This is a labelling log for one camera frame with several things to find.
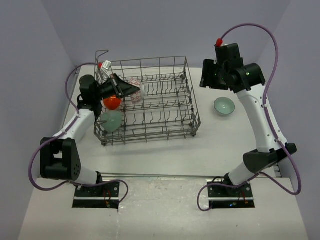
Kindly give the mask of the orange bowl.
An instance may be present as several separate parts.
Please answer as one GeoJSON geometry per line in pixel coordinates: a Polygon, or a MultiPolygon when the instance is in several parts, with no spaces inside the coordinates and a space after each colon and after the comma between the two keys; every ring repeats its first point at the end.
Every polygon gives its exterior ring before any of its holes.
{"type": "Polygon", "coordinates": [[[103,99],[103,104],[108,110],[116,110],[122,103],[122,99],[115,95],[103,99]]]}

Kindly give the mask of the white bowl red pattern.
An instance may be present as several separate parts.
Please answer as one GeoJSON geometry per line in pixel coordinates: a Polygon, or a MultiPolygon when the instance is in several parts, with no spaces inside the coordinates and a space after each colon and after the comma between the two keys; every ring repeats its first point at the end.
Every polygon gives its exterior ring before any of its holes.
{"type": "Polygon", "coordinates": [[[145,85],[137,80],[137,79],[134,79],[134,78],[131,78],[130,80],[127,81],[129,84],[135,86],[135,87],[138,87],[139,90],[134,92],[133,94],[130,95],[130,100],[133,104],[138,104],[140,103],[144,96],[145,96],[145,85]]]}

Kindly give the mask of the small pale green bowl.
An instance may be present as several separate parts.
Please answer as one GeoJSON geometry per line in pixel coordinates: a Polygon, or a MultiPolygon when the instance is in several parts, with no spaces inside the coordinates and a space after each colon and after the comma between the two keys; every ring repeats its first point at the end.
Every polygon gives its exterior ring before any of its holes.
{"type": "Polygon", "coordinates": [[[214,109],[222,116],[228,116],[234,113],[235,103],[227,97],[219,97],[214,101],[214,109]]]}

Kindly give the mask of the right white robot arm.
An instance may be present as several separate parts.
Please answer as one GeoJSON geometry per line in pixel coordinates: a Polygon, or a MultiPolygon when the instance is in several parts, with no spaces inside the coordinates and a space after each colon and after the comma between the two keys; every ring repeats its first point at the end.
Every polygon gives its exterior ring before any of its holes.
{"type": "Polygon", "coordinates": [[[266,80],[259,65],[244,64],[236,43],[215,46],[216,60],[203,61],[200,87],[234,92],[242,103],[251,124],[256,149],[243,155],[243,162],[224,177],[223,191],[233,197],[241,184],[266,168],[294,154],[297,147],[289,143],[275,119],[264,92],[266,80]]]}

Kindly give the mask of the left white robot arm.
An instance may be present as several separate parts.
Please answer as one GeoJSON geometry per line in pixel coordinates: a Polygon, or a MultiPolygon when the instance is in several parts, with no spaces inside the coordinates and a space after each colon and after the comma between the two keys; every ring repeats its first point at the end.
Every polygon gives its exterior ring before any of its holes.
{"type": "Polygon", "coordinates": [[[124,81],[115,73],[102,84],[87,74],[80,78],[79,84],[80,95],[72,119],[53,137],[44,137],[40,142],[40,175],[44,179],[84,186],[97,197],[104,190],[101,174],[82,166],[77,142],[101,116],[103,99],[130,97],[141,90],[142,84],[124,81]]]}

